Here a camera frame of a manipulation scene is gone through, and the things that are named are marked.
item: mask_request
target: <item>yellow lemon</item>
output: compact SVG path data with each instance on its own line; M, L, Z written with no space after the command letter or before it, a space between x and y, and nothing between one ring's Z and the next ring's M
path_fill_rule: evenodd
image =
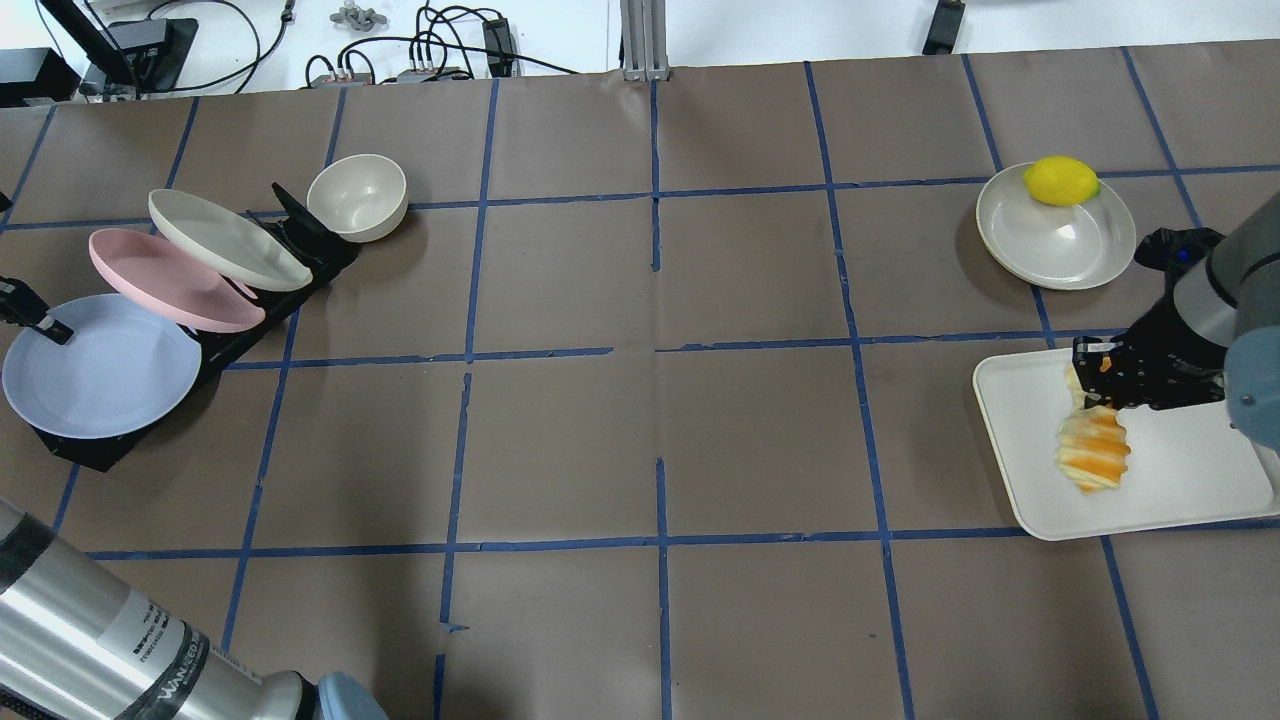
M1023 182L1036 200L1064 206L1084 202L1101 187L1093 168L1066 155L1041 158L1023 173Z

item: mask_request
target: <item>rectangular tray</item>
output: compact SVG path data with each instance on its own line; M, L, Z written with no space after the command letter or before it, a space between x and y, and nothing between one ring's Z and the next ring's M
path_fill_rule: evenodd
M998 355L973 387L1014 516L1061 541L1280 514L1280 457L1230 427L1222 402L1120 411L1129 470L1117 491L1082 493L1055 465L1057 428L1071 411L1071 351Z

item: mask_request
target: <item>white background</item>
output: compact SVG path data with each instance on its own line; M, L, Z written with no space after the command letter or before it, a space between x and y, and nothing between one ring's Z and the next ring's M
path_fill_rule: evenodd
M360 33L329 20L342 0L297 0L297 19L248 90L300 87L307 58L324 54L332 59L352 40L412 35L419 0L360 1L387 15L388 26ZM123 4L95 0L106 22L141 18L157 4L157 0ZM237 4L256 23L264 47L269 45L279 28L283 0L237 0ZM518 53L581 72L617 67L621 26L617 0L489 0L486 4L511 19ZM669 59L678 67L915 55L924 44L934 5L936 0L668 0ZM1280 0L968 0L966 5L957 53L1280 38ZM228 8L184 3L165 9L160 17L200 20L182 85L212 79L253 58L252 37L243 19ZM68 61L83 72L87 61L81 50L52 19L50 26ZM484 45L479 20L460 22L457 27L467 45ZM0 0L0 47L49 45L35 0ZM379 79L407 69L406 44L376 42L361 50L374 60ZM472 63L481 74L483 56L475 55ZM527 63L521 65L521 74L550 72ZM230 92L236 85L238 81L207 92Z

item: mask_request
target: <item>bread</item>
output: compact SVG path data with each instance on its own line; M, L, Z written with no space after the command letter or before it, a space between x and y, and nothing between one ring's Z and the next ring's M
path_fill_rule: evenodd
M1084 409L1084 392L1071 368L1066 369L1068 387L1075 410L1057 430L1057 468L1080 492L1116 489L1129 466L1125 457L1132 450L1126 432L1117 419L1119 411L1105 405Z

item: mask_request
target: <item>pink plate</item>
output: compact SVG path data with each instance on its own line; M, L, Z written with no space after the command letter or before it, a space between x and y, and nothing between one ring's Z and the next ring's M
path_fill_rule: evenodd
M223 275L164 238L105 228L88 236L88 256L120 295L179 325L237 333L266 318Z

